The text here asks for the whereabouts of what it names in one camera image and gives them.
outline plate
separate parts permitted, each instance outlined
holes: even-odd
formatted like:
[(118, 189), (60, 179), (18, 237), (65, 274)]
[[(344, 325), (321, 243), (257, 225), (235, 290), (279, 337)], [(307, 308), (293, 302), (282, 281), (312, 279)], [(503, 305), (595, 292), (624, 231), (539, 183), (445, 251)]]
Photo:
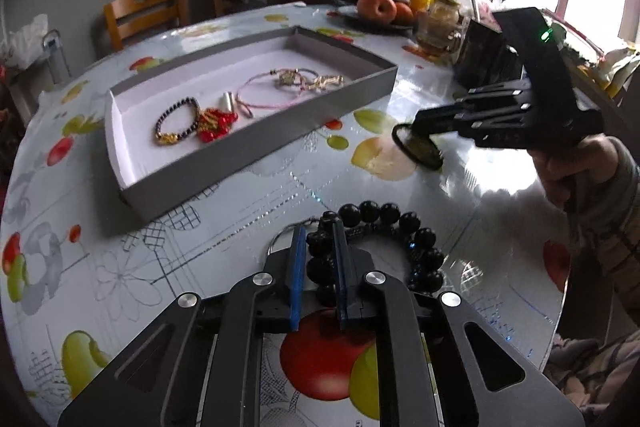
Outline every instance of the plate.
[(405, 32), (405, 31), (414, 29), (413, 25), (401, 26), (398, 24), (381, 24), (374, 21), (369, 21), (367, 19), (363, 19), (358, 15), (358, 9), (354, 5), (340, 6), (336, 11), (340, 15), (342, 15), (345, 19), (353, 22), (354, 24), (362, 28), (368, 28), (372, 30), (384, 30), (384, 31), (390, 31), (390, 32)]

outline human hand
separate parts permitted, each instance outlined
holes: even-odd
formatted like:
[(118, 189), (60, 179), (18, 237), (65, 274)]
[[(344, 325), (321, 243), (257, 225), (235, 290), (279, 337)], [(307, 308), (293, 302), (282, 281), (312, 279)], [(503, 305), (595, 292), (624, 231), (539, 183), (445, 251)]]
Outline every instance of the human hand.
[(562, 183), (563, 178), (586, 171), (594, 183), (603, 184), (616, 173), (619, 162), (616, 147), (604, 134), (587, 137), (576, 147), (559, 154), (540, 151), (529, 151), (529, 154), (547, 199), (560, 208), (571, 197), (571, 190)]

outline white bag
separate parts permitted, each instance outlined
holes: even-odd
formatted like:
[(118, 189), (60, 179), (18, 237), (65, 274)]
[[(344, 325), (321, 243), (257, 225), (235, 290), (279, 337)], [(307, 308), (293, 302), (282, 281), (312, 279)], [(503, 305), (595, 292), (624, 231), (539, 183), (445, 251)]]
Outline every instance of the white bag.
[(4, 51), (8, 67), (26, 70), (42, 55), (42, 38), (49, 31), (47, 15), (41, 13), (30, 24), (11, 32)]

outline green led light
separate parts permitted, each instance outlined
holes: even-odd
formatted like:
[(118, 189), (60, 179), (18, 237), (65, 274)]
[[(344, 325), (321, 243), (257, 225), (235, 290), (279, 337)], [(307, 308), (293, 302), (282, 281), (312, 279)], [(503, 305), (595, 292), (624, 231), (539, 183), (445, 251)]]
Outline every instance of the green led light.
[(547, 42), (549, 40), (549, 37), (551, 36), (551, 32), (552, 31), (553, 30), (551, 28), (549, 28), (546, 32), (544, 32), (542, 35), (540, 35), (540, 40)]

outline black bead bracelet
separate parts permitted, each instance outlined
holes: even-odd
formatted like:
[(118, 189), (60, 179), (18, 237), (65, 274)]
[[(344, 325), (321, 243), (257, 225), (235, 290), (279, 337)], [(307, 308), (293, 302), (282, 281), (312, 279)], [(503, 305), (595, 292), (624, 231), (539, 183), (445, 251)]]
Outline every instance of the black bead bracelet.
[(436, 235), (431, 229), (421, 228), (415, 212), (401, 214), (395, 203), (378, 206), (375, 201), (344, 204), (338, 213), (328, 210), (318, 221), (318, 230), (306, 236), (312, 258), (306, 264), (306, 275), (318, 284), (316, 298), (327, 307), (335, 306), (334, 272), (331, 260), (332, 230), (336, 219), (341, 219), (348, 243), (370, 235), (382, 235), (396, 240), (406, 252), (412, 265), (406, 285), (411, 291), (430, 295), (444, 283), (440, 271), (444, 254), (435, 248)]
[[(184, 131), (181, 131), (180, 133), (174, 133), (174, 132), (163, 133), (161, 128), (164, 120), (166, 120), (166, 118), (173, 111), (175, 111), (179, 107), (182, 107), (183, 105), (191, 105), (191, 107), (193, 107), (193, 123), (189, 127), (187, 127), (187, 129), (185, 129)], [(175, 143), (178, 143), (181, 140), (184, 140), (185, 138), (187, 138), (188, 136), (191, 136), (191, 134), (195, 133), (198, 130), (199, 115), (200, 115), (200, 105), (198, 104), (198, 101), (195, 98), (193, 98), (192, 96), (188, 96), (187, 98), (178, 100), (178, 102), (174, 103), (174, 105), (169, 107), (169, 109), (167, 109), (164, 113), (162, 113), (160, 115), (160, 118), (158, 118), (158, 121), (156, 122), (156, 127), (155, 127), (156, 139), (162, 145), (173, 145)]]

